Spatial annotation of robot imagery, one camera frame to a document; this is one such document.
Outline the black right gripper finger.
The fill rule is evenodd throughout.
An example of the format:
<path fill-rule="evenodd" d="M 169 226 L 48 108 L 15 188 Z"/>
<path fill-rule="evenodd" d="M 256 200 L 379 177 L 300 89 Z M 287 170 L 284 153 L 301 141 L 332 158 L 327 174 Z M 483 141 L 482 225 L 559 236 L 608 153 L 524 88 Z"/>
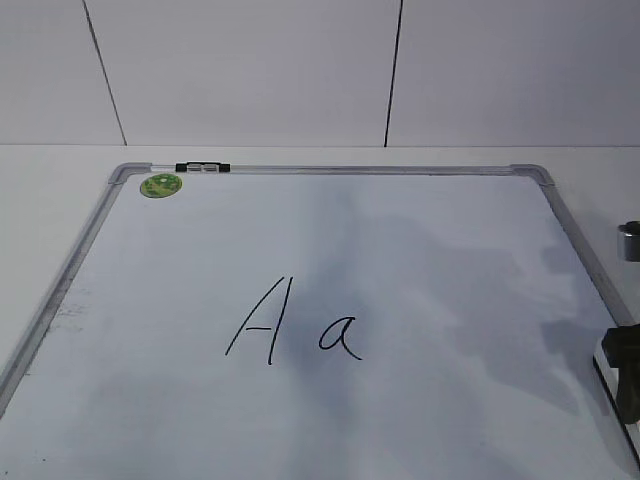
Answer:
<path fill-rule="evenodd" d="M 615 405 L 622 422 L 639 422 L 639 325 L 609 328 L 601 341 L 608 366 L 618 370 Z"/>

